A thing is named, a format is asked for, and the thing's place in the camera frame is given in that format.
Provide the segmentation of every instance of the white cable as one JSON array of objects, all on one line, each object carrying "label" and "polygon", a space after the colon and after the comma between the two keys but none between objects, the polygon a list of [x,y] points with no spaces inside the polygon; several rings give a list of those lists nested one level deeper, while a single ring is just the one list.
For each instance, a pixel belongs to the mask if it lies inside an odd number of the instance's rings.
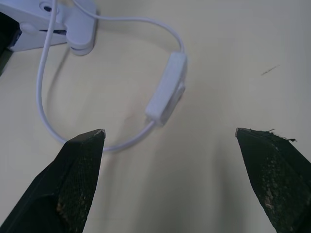
[{"label": "white cable", "polygon": [[[98,16],[95,14],[92,14],[85,10],[79,3],[77,3],[76,0],[73,0],[75,5],[80,8],[83,12],[85,12],[87,15],[97,18],[97,19],[102,19],[102,20],[113,20],[113,21],[138,21],[138,22],[147,22],[147,23],[152,23],[155,24],[159,27],[162,27],[169,31],[178,41],[178,44],[180,46],[180,51],[184,52],[184,44],[179,37],[179,35],[168,25],[158,22],[156,20],[150,19],[150,18],[144,18],[144,17],[103,17],[103,16]],[[52,0],[52,11],[51,11],[51,17],[50,17],[50,22],[49,22],[49,27],[47,31],[47,36],[44,42],[43,46],[43,51],[41,54],[41,59],[39,63],[39,68],[38,68],[38,73],[37,73],[37,80],[36,80],[36,104],[37,104],[37,109],[41,118],[42,123],[44,124],[45,128],[52,134],[54,138],[56,138],[59,142],[65,143],[67,140],[64,139],[62,136],[60,136],[49,124],[49,121],[47,120],[47,117],[45,116],[44,110],[43,110],[43,104],[42,104],[42,81],[43,81],[43,74],[44,74],[44,68],[45,68],[45,63],[47,61],[48,53],[49,53],[49,48],[51,46],[51,40],[53,36],[53,31],[54,31],[54,26],[56,22],[56,15],[57,15],[57,0]],[[111,147],[105,147],[103,149],[103,152],[105,151],[116,151],[116,150],[123,150],[127,147],[130,147],[137,142],[139,142],[141,139],[143,139],[150,131],[151,129],[156,125],[154,121],[151,121],[139,134],[137,134],[135,137],[131,138],[130,140],[121,143],[116,146],[111,146]]]}]

